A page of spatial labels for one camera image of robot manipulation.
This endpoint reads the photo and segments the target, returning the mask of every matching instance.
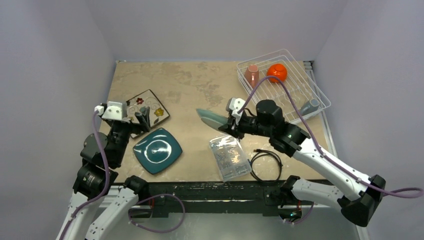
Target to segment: dish rack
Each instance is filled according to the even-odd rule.
[[[271,52],[253,59],[237,64],[238,80],[240,81],[247,94],[250,95],[253,88],[244,77],[247,68],[250,65],[256,65],[259,70],[259,79],[267,76],[267,71],[274,64],[283,64],[287,69],[287,79],[284,81],[290,96],[292,97],[297,109],[311,99],[319,101],[319,107],[316,111],[305,116],[304,119],[311,118],[331,105],[330,100],[318,88],[317,84],[308,76],[305,67],[300,65],[295,58],[286,49]],[[293,109],[292,104],[287,97],[286,92],[279,83],[265,80],[256,90],[251,100],[255,105],[265,99],[274,100],[281,107],[286,121],[297,124],[301,120]]]

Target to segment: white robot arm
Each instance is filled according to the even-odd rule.
[[[306,131],[285,121],[282,109],[273,100],[258,102],[256,116],[240,112],[244,104],[243,99],[232,98],[226,107],[228,118],[210,115],[207,116],[208,120],[202,120],[213,128],[220,125],[217,130],[238,139],[242,139],[245,134],[268,137],[269,143],[277,151],[310,166],[334,184],[330,186],[290,176],[281,187],[286,199],[312,201],[340,209],[354,224],[362,227],[368,224],[383,198],[383,193],[367,185],[384,189],[386,181],[382,177],[370,177],[350,167],[321,146],[317,149]]]
[[[88,200],[86,196],[79,192],[73,193],[65,222],[56,240],[103,240],[118,221],[125,214],[128,214],[130,208],[136,205],[139,199],[147,197],[147,182],[137,176],[131,176],[127,178],[124,187],[119,190],[119,194],[96,220],[93,221],[94,216],[105,196],[83,207],[66,228],[64,236],[62,236],[62,232],[68,224],[68,220],[71,218],[71,214],[75,211],[75,208]]]

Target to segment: table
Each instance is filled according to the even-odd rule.
[[[147,182],[202,182],[221,181],[216,160],[208,143],[221,133],[206,126],[198,117],[196,108],[211,110],[226,116],[228,99],[247,98],[238,81],[236,62],[118,62],[110,87],[108,101],[125,102],[133,96],[151,89],[170,118],[158,127],[165,128],[179,142],[183,153],[169,168],[156,175],[144,170],[133,154],[133,146],[143,137],[130,139],[115,182],[122,183],[136,175]],[[254,111],[251,102],[248,107]],[[320,115],[307,120],[318,142],[327,148],[326,131]],[[107,134],[109,126],[102,122],[100,132]],[[266,137],[246,135],[241,141],[246,154],[253,156],[253,149],[274,151]],[[278,153],[283,164],[282,180],[290,175],[305,179],[324,179],[309,166]],[[278,167],[271,157],[258,159],[253,165],[255,173],[264,180],[278,176]],[[248,174],[238,181],[254,181]]]

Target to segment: marble surface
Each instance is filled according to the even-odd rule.
[[[108,100],[124,102],[151,89],[170,114],[170,118],[157,127],[169,131],[181,145],[183,153],[169,168],[152,175],[140,165],[132,149],[143,137],[130,139],[122,166],[116,169],[119,173],[116,182],[123,182],[132,175],[148,182],[221,181],[216,160],[208,146],[209,141],[221,133],[206,126],[198,117],[196,108],[226,116],[228,99],[247,98],[247,93],[238,81],[236,65],[236,62],[118,62]],[[248,107],[255,109],[252,102]],[[320,116],[312,117],[307,122],[318,142],[326,148]],[[108,125],[103,122],[100,131],[107,134]],[[268,139],[260,136],[246,135],[241,145],[249,157],[253,156],[253,149],[273,150]],[[309,166],[284,154],[279,155],[283,163],[281,179],[290,175],[323,179]],[[277,164],[270,157],[256,160],[253,169],[264,180],[278,176]],[[235,180],[254,179],[248,174]]]

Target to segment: white panel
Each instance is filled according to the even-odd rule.
[[[166,230],[175,226],[181,213],[168,218],[150,218],[144,226]],[[292,227],[283,224],[279,216],[261,214],[189,213],[183,224],[169,233],[153,233],[128,224],[123,216],[105,240],[359,240],[355,225],[340,211],[329,207],[314,207],[308,219]]]
[[[0,3],[0,239],[55,239],[114,59],[84,0]]]
[[[87,0],[116,59],[313,60],[347,0]]]
[[[340,159],[386,188],[423,187],[424,1],[351,0],[314,63]],[[422,239],[424,198],[385,197],[372,239]]]

